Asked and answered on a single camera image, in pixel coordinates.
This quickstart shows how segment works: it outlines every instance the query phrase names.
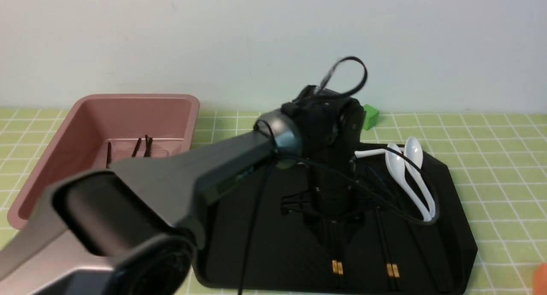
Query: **table surface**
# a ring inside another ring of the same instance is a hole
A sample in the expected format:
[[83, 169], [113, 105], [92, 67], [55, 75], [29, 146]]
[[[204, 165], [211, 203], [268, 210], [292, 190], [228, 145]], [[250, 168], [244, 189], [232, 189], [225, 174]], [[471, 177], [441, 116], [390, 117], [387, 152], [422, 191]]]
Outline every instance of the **table surface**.
[[[15, 234], [6, 213], [67, 110], [0, 109], [0, 248]], [[259, 112], [201, 111], [192, 147], [249, 131]], [[479, 253], [468, 294], [531, 294], [547, 260], [547, 115], [383, 114], [364, 142], [418, 137], [450, 168]], [[207, 289], [189, 275], [178, 294]]]

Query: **green cube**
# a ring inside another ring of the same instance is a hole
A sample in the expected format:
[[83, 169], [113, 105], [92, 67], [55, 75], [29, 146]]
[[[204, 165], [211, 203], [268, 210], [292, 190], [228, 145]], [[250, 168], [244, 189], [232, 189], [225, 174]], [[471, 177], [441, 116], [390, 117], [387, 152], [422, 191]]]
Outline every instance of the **green cube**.
[[369, 130], [376, 125], [379, 111], [369, 104], [363, 106], [363, 109], [365, 110], [365, 124], [363, 125], [363, 129]]

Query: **black plastic tray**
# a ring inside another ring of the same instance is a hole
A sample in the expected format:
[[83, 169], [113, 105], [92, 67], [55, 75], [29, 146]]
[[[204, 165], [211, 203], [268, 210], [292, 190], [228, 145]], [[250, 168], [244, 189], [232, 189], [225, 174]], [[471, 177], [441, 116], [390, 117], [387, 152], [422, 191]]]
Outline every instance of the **black plastic tray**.
[[[360, 160], [358, 168], [364, 164], [375, 166], [381, 176], [391, 179], [383, 155]], [[345, 248], [344, 288], [339, 287], [338, 278], [332, 273], [327, 250], [303, 227], [301, 215], [281, 214], [281, 197], [307, 188], [305, 167], [274, 171], [256, 221], [245, 289], [463, 294], [477, 246], [446, 165], [426, 153], [423, 170], [439, 194], [439, 221], [432, 227], [420, 227], [389, 212], [368, 213], [364, 227]], [[249, 177], [209, 212], [209, 244], [194, 261], [195, 274], [203, 285], [238, 287], [248, 221], [261, 176], [260, 172]], [[402, 190], [397, 193], [401, 200], [410, 202]], [[378, 217], [387, 237], [390, 260], [381, 240]], [[397, 264], [399, 278], [389, 277], [387, 263]]]

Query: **white plastic spoon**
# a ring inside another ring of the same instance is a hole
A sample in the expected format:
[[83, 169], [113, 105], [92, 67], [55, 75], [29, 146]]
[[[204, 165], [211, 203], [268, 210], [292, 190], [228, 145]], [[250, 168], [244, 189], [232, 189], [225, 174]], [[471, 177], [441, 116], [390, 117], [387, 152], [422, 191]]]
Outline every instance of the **white plastic spoon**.
[[363, 158], [368, 156], [374, 156], [374, 155], [380, 155], [385, 153], [384, 149], [375, 149], [375, 150], [366, 150], [366, 151], [355, 151], [355, 157], [357, 158]]
[[[387, 147], [401, 153], [399, 147], [395, 143], [389, 143]], [[409, 184], [406, 182], [404, 160], [395, 153], [385, 151], [385, 165], [387, 166], [387, 170], [389, 171], [389, 174], [391, 174], [391, 177], [395, 180], [395, 182], [397, 182], [397, 184], [399, 184], [399, 186], [401, 186], [406, 194], [408, 194], [416, 207], [418, 207], [418, 210], [420, 210], [420, 213], [422, 213], [423, 220], [430, 221], [432, 219], [431, 214], [427, 210], [426, 206], [422, 203], [422, 200], [420, 200], [414, 190], [412, 190], [412, 187], [410, 187]]]
[[[416, 164], [418, 168], [422, 168], [422, 145], [420, 145], [420, 141], [418, 141], [418, 139], [416, 139], [415, 137], [409, 137], [406, 140], [405, 156], [410, 159], [414, 164]], [[414, 167], [412, 167], [407, 161], [405, 161], [405, 165], [412, 178], [414, 178], [416, 184], [418, 184], [420, 190], [422, 190], [423, 197], [426, 199], [427, 202], [427, 207], [429, 207], [429, 213], [431, 214], [431, 217], [434, 217], [436, 212], [435, 201], [433, 201], [431, 192], [424, 183], [422, 175], [418, 172], [418, 170], [414, 169]]]

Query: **pink bin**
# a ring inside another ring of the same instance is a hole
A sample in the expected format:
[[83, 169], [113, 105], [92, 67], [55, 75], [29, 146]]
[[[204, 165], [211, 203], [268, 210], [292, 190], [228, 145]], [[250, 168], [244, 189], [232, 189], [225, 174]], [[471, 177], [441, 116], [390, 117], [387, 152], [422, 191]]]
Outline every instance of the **pink bin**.
[[108, 143], [111, 161], [131, 157], [137, 139], [152, 137], [151, 157], [190, 149], [200, 103], [185, 94], [97, 94], [80, 99], [65, 118], [29, 175], [8, 221], [22, 229], [43, 190], [53, 182], [90, 168], [105, 168]]

